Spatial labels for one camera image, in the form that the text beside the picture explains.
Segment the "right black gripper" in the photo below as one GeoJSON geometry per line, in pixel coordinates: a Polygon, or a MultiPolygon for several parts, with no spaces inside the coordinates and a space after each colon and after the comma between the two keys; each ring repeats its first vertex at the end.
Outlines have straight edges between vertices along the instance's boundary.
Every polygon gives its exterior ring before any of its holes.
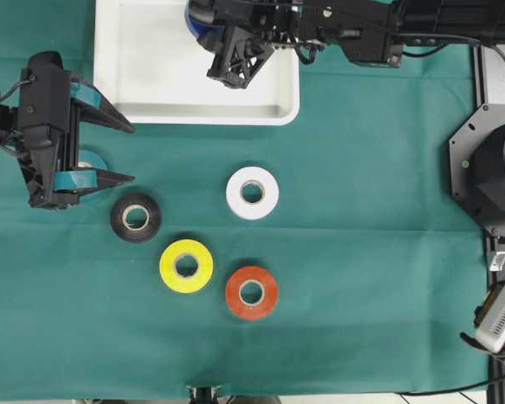
{"type": "Polygon", "coordinates": [[[274,53],[286,43],[319,46],[318,39],[300,36],[302,1],[214,1],[215,23],[222,33],[196,39],[214,46],[214,60],[206,76],[231,89],[245,89],[274,53]]]}

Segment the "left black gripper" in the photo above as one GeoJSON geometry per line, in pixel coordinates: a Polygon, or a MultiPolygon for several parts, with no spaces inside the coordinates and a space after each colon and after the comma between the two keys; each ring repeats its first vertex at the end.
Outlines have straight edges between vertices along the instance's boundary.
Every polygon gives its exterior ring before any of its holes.
{"type": "Polygon", "coordinates": [[[30,207],[65,210],[79,202],[74,192],[98,192],[135,179],[97,168],[76,169],[80,117],[125,133],[134,133],[136,128],[96,87],[72,82],[72,73],[64,69],[58,52],[31,56],[21,77],[29,83],[20,90],[16,124],[21,141],[15,149],[22,153],[18,164],[30,207]]]}

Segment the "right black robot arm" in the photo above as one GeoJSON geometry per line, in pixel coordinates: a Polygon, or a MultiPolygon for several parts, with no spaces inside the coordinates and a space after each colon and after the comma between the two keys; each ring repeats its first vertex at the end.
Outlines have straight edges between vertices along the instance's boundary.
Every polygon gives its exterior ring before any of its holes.
{"type": "Polygon", "coordinates": [[[189,1],[184,17],[214,56],[207,76],[244,89],[276,50],[310,65],[329,45],[363,66],[398,67],[448,45],[505,45],[505,1],[189,1]]]}

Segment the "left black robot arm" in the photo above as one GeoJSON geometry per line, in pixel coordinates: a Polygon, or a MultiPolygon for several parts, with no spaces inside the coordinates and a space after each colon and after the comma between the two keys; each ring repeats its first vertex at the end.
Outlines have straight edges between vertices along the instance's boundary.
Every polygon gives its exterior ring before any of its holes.
{"type": "Polygon", "coordinates": [[[64,210],[80,199],[133,181],[133,177],[79,164],[80,124],[126,133],[135,128],[61,55],[49,50],[29,58],[20,79],[0,93],[0,150],[19,164],[29,205],[64,210]]]}

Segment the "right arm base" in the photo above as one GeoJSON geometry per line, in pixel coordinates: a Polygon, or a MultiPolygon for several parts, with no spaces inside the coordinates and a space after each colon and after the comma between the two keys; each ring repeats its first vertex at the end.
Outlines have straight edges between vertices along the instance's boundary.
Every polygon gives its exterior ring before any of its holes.
{"type": "Polygon", "coordinates": [[[449,139],[451,195],[483,230],[505,237],[505,104],[484,104],[449,139]]]}

